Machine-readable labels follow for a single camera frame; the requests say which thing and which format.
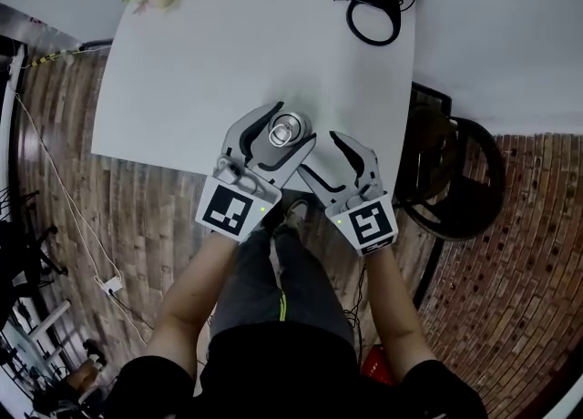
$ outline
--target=electrical outlet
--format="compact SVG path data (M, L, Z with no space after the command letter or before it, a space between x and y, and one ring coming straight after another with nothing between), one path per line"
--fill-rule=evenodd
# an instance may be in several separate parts
M111 280L106 281L103 283L103 291L106 293L111 292L118 292L123 288L123 284L121 284L121 279L119 277L113 277Z

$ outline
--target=white table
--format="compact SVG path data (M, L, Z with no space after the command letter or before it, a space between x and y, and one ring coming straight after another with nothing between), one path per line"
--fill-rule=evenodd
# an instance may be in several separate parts
M107 62L92 152L210 174L228 127L282 100L311 118L319 140L306 163L324 179L354 179L328 135L339 130L376 151L392 193L413 76L414 9L402 14L393 44L374 47L350 32L346 6L178 0L145 15L130 6ZM386 29L385 15L361 8L359 26ZM297 173L286 188L307 190Z

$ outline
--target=wooden floor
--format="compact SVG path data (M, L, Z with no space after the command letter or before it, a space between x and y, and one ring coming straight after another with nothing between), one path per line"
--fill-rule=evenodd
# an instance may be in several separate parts
M125 289L118 297L151 324L163 294L184 271L207 233L194 222L204 177L90 153L106 62L107 50L75 56L71 66L56 61L30 68L23 100L66 188L123 274ZM49 239L49 252L69 268L68 277L59 277L47 298L72 301L76 323L105 344L111 364L103 379L107 382L124 363L141 353L143 345L123 313L95 284L94 266L65 195L23 113L19 115L17 133L20 189L40 190L38 227L56 224L59 232ZM398 221L401 234L394 249L413 292L433 237L400 214ZM114 276L114 270L87 227L80 226L99 278L106 281ZM362 263L350 245L318 209L311 211L302 236L327 270L343 307L352 308ZM360 319L366 353L376 342L376 332L365 285ZM137 317L132 319L147 340L150 329ZM198 347L201 360L206 359L208 342L208 333L204 332Z

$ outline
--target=person's right arm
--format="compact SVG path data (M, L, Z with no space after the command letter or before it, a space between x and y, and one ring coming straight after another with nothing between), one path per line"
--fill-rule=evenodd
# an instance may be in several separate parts
M417 364L435 359L390 247L365 257L374 325L391 371L401 382Z

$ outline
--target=metal can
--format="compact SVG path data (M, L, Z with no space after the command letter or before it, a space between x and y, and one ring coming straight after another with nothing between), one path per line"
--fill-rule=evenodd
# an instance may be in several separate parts
M268 125L269 140L274 147L289 147L312 133L310 119L299 112L280 112Z

